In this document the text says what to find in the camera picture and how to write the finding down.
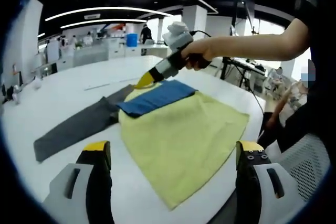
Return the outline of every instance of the blue cloth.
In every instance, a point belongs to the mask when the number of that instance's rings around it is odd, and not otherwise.
[[[118,103],[117,106],[128,116],[138,118],[153,110],[189,97],[195,93],[195,89],[179,81],[166,81],[159,87],[148,91],[128,102]]]

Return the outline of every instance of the gray fabric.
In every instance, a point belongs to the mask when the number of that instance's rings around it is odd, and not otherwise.
[[[117,103],[123,102],[134,87],[128,85],[83,109],[34,142],[36,160],[42,162],[65,148],[118,123]]]

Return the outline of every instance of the yellow towel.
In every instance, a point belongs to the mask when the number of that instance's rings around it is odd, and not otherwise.
[[[134,90],[126,101],[149,90]],[[248,118],[198,91],[137,119],[119,112],[125,145],[170,209],[219,170],[240,140]]]

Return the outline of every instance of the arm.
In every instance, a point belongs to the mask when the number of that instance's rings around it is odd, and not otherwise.
[[[270,61],[291,60],[308,47],[308,27],[294,19],[281,35],[227,36],[197,40],[189,44],[182,56],[202,53],[206,60],[215,57],[243,57]]]
[[[287,101],[288,101],[288,98],[291,94],[291,88],[289,88],[285,93],[284,95],[282,96],[281,100],[279,101],[278,105],[275,107],[275,110],[272,114],[272,118],[276,118],[281,110],[284,108],[284,106],[286,105]]]

